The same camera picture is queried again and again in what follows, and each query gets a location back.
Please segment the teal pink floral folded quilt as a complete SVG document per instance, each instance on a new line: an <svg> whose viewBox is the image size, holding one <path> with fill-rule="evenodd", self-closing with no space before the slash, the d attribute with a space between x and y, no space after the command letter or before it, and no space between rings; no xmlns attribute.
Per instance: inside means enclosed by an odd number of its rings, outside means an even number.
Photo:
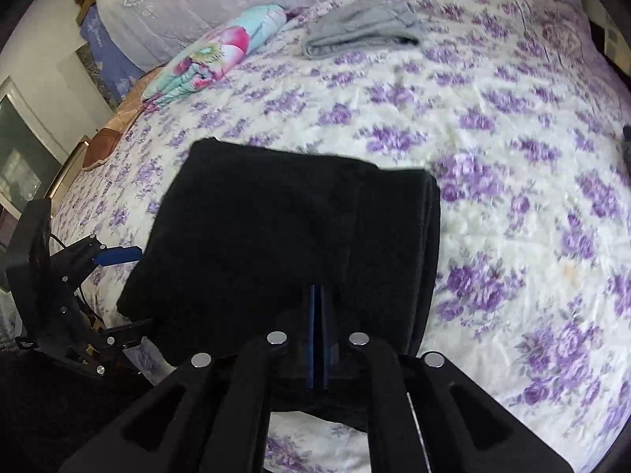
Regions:
<svg viewBox="0 0 631 473"><path fill-rule="evenodd" d="M287 22L281 6L254 6L217 29L205 32L173 57L150 82L142 101L161 108L224 78Z"/></svg>

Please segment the brown satin pillow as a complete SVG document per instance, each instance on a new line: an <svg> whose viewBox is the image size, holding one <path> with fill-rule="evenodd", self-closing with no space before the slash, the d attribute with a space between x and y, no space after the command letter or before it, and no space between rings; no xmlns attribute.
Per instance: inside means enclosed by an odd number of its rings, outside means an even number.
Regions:
<svg viewBox="0 0 631 473"><path fill-rule="evenodd" d="M82 165L84 172L94 170L107 162L118 143L142 113L142 94L161 71L162 67L157 67L140 78L114 111L113 117L89 141Z"/></svg>

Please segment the grey folded garment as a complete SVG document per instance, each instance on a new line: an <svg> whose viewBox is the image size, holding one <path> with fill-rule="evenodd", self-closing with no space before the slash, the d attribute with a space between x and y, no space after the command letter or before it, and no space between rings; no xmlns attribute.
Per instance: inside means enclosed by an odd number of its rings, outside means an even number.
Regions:
<svg viewBox="0 0 631 473"><path fill-rule="evenodd" d="M323 15L302 42L310 60L355 49L419 46L425 30L404 0L358 0Z"/></svg>

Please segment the black pants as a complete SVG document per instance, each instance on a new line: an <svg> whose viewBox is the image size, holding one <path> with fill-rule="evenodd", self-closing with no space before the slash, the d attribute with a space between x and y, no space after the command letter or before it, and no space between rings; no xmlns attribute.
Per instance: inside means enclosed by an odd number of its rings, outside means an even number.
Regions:
<svg viewBox="0 0 631 473"><path fill-rule="evenodd" d="M118 312L165 360L230 354L321 286L339 326L416 354L439 256L440 190L417 169L197 141L162 198Z"/></svg>

